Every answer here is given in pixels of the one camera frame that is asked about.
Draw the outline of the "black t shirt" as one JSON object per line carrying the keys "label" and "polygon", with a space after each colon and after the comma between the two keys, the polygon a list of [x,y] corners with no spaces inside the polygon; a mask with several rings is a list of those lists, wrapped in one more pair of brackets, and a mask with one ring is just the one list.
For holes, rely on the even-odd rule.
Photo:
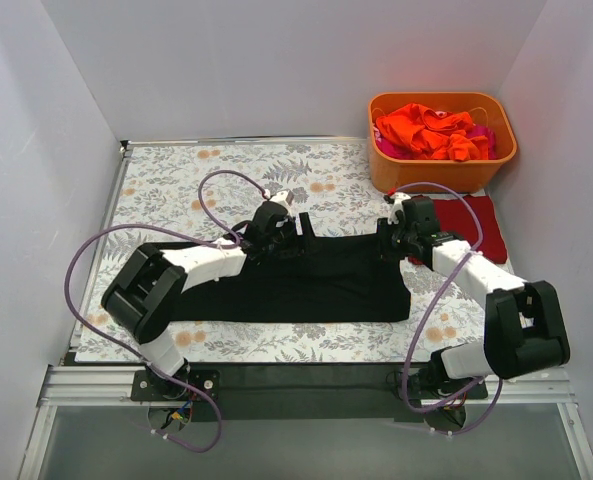
{"label": "black t shirt", "polygon": [[172,321],[397,323],[411,293],[374,234],[317,237],[317,250],[202,284],[181,295]]}

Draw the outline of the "orange t shirt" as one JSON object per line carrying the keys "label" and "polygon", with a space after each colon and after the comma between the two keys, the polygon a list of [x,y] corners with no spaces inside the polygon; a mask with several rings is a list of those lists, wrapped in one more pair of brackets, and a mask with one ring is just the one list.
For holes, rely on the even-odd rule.
{"label": "orange t shirt", "polygon": [[477,125],[469,112],[434,110],[418,103],[408,103],[389,114],[378,116],[373,125],[391,143],[415,155],[439,152],[455,147]]}

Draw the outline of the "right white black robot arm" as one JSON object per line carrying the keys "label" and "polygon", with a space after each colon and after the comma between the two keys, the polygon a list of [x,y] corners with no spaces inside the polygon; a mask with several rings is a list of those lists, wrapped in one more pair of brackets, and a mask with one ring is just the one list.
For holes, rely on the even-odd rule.
{"label": "right white black robot arm", "polygon": [[442,230],[432,199],[396,192],[386,200],[390,214],[379,220],[377,233],[387,256],[416,258],[484,311],[481,340],[433,352],[416,373],[404,365],[397,378],[401,397],[433,391],[447,398],[489,375],[509,380],[569,362],[570,345],[552,284],[508,273],[466,240]]}

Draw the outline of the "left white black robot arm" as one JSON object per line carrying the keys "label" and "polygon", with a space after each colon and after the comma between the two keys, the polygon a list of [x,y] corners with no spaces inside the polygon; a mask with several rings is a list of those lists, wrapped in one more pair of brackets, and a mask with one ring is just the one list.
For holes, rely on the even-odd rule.
{"label": "left white black robot arm", "polygon": [[265,201],[245,228],[213,247],[196,242],[145,243],[105,290],[101,305],[136,341],[138,352],[159,368],[154,387],[169,400],[189,386],[189,365],[168,326],[181,295],[202,284],[249,275],[254,268],[288,260],[316,240],[307,213],[293,217],[285,203]]}

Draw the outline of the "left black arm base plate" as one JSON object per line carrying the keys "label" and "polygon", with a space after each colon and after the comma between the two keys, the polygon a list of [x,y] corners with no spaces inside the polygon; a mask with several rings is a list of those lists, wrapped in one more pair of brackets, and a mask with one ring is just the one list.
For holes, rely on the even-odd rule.
{"label": "left black arm base plate", "polygon": [[[213,400],[218,398],[220,373],[217,370],[198,369],[191,372],[180,372],[176,378],[207,394]],[[137,371],[134,375],[130,393],[132,401],[185,401],[192,398],[201,400],[199,395],[157,376],[149,369]]]}

